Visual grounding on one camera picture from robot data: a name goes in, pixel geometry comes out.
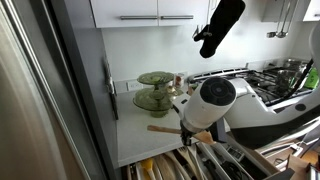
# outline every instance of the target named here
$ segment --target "white countertop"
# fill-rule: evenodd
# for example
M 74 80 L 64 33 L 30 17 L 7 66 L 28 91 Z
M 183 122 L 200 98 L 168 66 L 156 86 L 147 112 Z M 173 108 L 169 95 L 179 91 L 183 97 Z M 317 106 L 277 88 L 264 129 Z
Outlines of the white countertop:
M 170 109 L 163 118 L 153 118 L 149 111 L 132 102 L 135 92 L 118 94 L 117 120 L 119 167 L 182 147 L 179 135 L 151 132 L 148 125 L 180 129 L 178 114 Z

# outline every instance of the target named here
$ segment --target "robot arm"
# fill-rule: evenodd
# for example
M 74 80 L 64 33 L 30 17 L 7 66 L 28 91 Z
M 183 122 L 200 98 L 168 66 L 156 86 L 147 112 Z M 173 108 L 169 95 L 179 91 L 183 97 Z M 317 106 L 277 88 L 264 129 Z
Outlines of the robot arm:
M 320 23 L 309 39 L 315 67 L 320 69 Z M 256 149 L 320 116 L 320 88 L 280 113 L 268 109 L 243 79 L 210 78 L 191 97 L 174 101 L 181 118 L 182 140 L 224 117 L 240 144 Z

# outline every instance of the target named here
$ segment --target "silver pot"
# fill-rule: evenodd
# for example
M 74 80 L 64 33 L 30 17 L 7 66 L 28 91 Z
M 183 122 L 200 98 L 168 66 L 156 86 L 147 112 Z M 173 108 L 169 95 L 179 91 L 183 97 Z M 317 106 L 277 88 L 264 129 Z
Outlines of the silver pot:
M 301 75 L 302 73 L 299 71 L 280 70 L 277 74 L 276 85 L 278 86 L 279 90 L 282 91 L 293 89 L 300 79 Z M 306 79 L 302 81 L 298 89 L 301 89 L 303 87 L 305 80 Z
M 307 64 L 308 64 L 308 62 L 304 61 L 304 60 L 287 59 L 284 61 L 283 67 L 287 70 L 299 71 L 299 72 L 303 73 Z

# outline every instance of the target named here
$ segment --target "gas stove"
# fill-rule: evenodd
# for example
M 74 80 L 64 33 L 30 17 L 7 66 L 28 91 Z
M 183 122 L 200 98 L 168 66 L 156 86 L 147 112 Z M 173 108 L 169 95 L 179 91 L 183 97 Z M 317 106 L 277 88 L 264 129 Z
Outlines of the gas stove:
M 267 107 L 272 106 L 273 109 L 278 109 L 291 105 L 312 92 L 310 89 L 301 88 L 285 102 L 277 103 L 290 91 L 279 91 L 279 88 L 276 84 L 277 72 L 281 69 L 282 68 L 273 68 L 264 70 L 263 72 L 257 72 L 247 68 L 225 69 L 204 72 L 190 76 L 188 78 L 188 82 L 189 84 L 197 84 L 210 77 L 224 77 L 227 79 L 244 78 Z

